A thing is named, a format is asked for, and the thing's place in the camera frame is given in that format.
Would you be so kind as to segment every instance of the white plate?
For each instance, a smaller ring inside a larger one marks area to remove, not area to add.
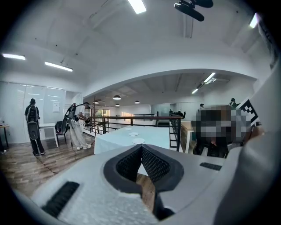
[[[135,138],[135,139],[132,140],[132,142],[134,144],[142,144],[142,143],[145,142],[145,140],[143,138]]]
[[[139,133],[137,133],[137,132],[132,132],[132,133],[129,133],[129,135],[130,135],[130,136],[137,136],[137,135],[139,135]]]

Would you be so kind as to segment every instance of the white shoe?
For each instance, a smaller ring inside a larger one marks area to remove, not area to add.
[[[92,147],[92,145],[88,145],[88,147],[86,147],[86,148],[83,147],[83,149],[89,149],[91,147]]]

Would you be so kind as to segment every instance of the white tablecloth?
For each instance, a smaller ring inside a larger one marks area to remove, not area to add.
[[[119,130],[107,133],[97,134],[95,140],[95,154],[111,151],[123,146],[134,145],[132,142],[135,138],[143,138],[144,144],[156,145],[165,149],[170,148],[169,128],[168,127],[142,127],[127,126]],[[129,133],[137,132],[137,136],[129,136]],[[138,171],[140,174],[147,175],[143,165]]]

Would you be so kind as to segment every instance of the desk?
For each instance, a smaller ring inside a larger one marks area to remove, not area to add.
[[[135,138],[143,138],[144,144],[156,145],[165,149],[170,148],[170,137],[168,127],[142,127],[142,126],[127,126],[119,130],[112,131],[106,134],[97,134],[95,140],[95,154],[111,151],[123,146],[134,145],[132,140]],[[137,136],[129,136],[129,133],[137,132]],[[143,165],[138,171],[141,174],[147,175]]]
[[[4,129],[5,139],[6,139],[6,145],[7,148],[9,148],[8,140],[7,140],[7,134],[6,134],[6,128],[9,127],[9,125],[0,125],[0,128]]]
[[[55,123],[40,123],[40,129],[45,129],[45,128],[53,128],[54,130],[54,139],[56,140],[56,145],[58,147],[58,140],[57,140],[57,135],[56,135],[56,129],[54,128]]]
[[[181,122],[181,135],[180,135],[180,144],[182,149],[185,149],[185,153],[188,153],[190,145],[190,135],[194,132],[191,121]]]

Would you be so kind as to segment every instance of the black mesh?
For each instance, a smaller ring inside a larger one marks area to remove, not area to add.
[[[157,182],[170,171],[170,165],[155,154],[143,148],[142,164],[152,182]]]
[[[136,182],[137,171],[141,165],[141,149],[122,158],[116,165],[117,172],[128,180]]]

